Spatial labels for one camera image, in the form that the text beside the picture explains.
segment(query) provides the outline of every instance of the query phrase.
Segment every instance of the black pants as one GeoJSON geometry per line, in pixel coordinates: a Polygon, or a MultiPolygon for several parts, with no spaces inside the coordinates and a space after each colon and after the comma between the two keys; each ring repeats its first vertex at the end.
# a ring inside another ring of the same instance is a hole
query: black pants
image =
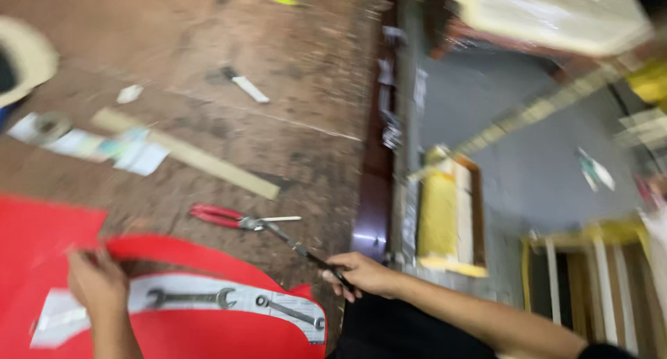
{"type": "Polygon", "coordinates": [[[328,359],[495,357],[477,338],[408,303],[364,294],[347,304],[338,345],[328,359]]]}

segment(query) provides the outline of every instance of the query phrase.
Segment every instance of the person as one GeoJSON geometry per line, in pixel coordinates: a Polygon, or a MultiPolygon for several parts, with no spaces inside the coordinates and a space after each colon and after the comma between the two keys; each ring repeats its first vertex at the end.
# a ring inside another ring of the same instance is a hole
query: person
{"type": "MultiPolygon", "coordinates": [[[[128,280],[104,251],[68,255],[72,294],[90,316],[96,359],[142,359],[127,312],[128,280]]],[[[354,286],[349,292],[320,271],[349,302],[329,358],[631,358],[614,346],[588,344],[546,318],[481,300],[386,268],[360,253],[327,260],[354,286]]]]}

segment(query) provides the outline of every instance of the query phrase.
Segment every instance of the wooden workbench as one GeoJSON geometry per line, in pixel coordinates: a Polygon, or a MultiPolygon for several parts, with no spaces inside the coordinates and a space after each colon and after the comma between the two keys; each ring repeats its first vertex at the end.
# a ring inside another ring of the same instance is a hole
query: wooden workbench
{"type": "Polygon", "coordinates": [[[113,107],[251,171],[282,190],[270,201],[167,158],[140,177],[0,137],[0,191],[109,211],[100,235],[154,231],[223,250],[286,289],[313,283],[338,336],[343,301],[312,264],[269,233],[189,218],[192,203],[256,216],[300,215],[283,229],[325,258],[349,245],[364,151],[378,0],[0,0],[4,14],[44,32],[63,59],[58,74],[13,120],[91,116],[113,107]],[[229,82],[231,63],[270,99],[259,105],[229,82]],[[116,105],[120,89],[146,87],[116,105]]]}

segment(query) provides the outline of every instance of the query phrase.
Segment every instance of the combination wrench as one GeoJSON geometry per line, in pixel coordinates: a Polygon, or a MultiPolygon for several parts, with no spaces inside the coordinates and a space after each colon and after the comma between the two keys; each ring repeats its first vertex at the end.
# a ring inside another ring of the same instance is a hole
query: combination wrench
{"type": "Polygon", "coordinates": [[[215,294],[169,294],[163,289],[155,288],[150,289],[146,296],[155,298],[155,301],[150,304],[150,307],[155,309],[162,307],[164,303],[170,302],[207,302],[216,303],[223,310],[227,310],[236,304],[236,301],[227,302],[227,294],[234,291],[231,288],[224,288],[215,294]]]}
{"type": "Polygon", "coordinates": [[[257,305],[257,307],[273,308],[274,310],[280,311],[288,316],[299,319],[301,321],[305,321],[314,326],[315,329],[317,330],[324,329],[324,318],[315,319],[304,313],[289,309],[284,305],[273,303],[272,301],[269,300],[268,297],[265,297],[264,295],[260,295],[257,297],[257,299],[255,299],[255,305],[257,305]]]}

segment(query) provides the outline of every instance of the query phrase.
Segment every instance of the person's right hand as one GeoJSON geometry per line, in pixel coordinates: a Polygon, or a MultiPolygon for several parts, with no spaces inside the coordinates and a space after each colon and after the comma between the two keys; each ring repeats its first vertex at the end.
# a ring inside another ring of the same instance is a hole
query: person's right hand
{"type": "Polygon", "coordinates": [[[340,266],[340,273],[355,286],[354,293],[348,292],[330,271],[321,271],[322,278],[331,284],[336,295],[343,294],[351,303],[354,303],[355,298],[362,297],[360,290],[388,299],[396,297],[401,273],[382,266],[359,252],[334,255],[326,262],[340,266]]]}
{"type": "Polygon", "coordinates": [[[69,289],[91,321],[127,315],[129,282],[106,250],[71,252],[67,261],[69,289]]]}

